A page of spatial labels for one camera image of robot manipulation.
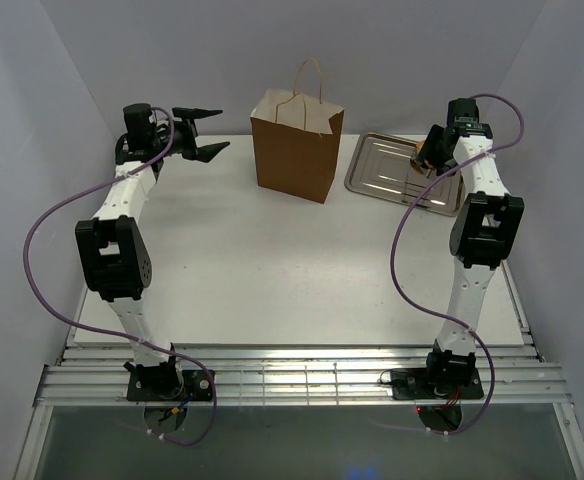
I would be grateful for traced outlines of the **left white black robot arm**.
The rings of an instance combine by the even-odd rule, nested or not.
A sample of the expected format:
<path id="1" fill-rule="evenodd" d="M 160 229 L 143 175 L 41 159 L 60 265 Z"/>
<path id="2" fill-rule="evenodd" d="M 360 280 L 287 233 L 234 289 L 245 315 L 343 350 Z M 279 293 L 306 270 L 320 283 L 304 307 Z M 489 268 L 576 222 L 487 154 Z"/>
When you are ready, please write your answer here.
<path id="1" fill-rule="evenodd" d="M 219 110 L 175 107 L 165 123 L 147 103 L 123 109 L 126 131 L 114 147 L 114 183 L 104 203 L 89 220 L 75 226 L 78 253 L 89 290 L 99 294 L 116 314 L 133 348 L 126 368 L 144 394 L 177 397 L 184 376 L 177 369 L 172 344 L 146 318 L 143 293 L 151 284 L 151 258 L 138 226 L 142 209 L 157 184 L 164 159 L 210 162 L 226 148 L 220 142 L 200 146 L 196 123 Z"/>

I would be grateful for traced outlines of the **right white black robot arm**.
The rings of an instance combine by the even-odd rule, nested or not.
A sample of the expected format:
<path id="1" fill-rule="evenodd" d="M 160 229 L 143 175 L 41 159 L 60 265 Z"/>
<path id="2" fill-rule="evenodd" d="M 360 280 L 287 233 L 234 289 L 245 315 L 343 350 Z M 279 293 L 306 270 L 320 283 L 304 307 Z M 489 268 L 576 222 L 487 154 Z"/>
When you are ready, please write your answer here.
<path id="1" fill-rule="evenodd" d="M 413 163 L 441 178 L 458 169 L 465 188 L 449 239 L 454 279 L 447 320 L 426 360 L 423 382 L 436 397 L 446 397 L 478 385 L 476 331 L 487 288 L 509 256 L 524 201 L 511 195 L 497 170 L 491 127 L 480 120 L 474 98 L 448 103 L 446 124 L 433 125 Z"/>

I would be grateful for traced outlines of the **glazed ring donut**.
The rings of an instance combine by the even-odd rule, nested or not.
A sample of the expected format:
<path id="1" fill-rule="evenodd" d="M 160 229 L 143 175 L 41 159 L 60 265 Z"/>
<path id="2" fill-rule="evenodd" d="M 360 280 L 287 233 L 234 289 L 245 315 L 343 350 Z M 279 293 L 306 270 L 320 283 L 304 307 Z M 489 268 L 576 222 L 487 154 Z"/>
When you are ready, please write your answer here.
<path id="1" fill-rule="evenodd" d="M 423 140 L 416 145 L 411 165 L 417 170 L 434 170 L 436 159 L 436 145 L 429 140 Z"/>

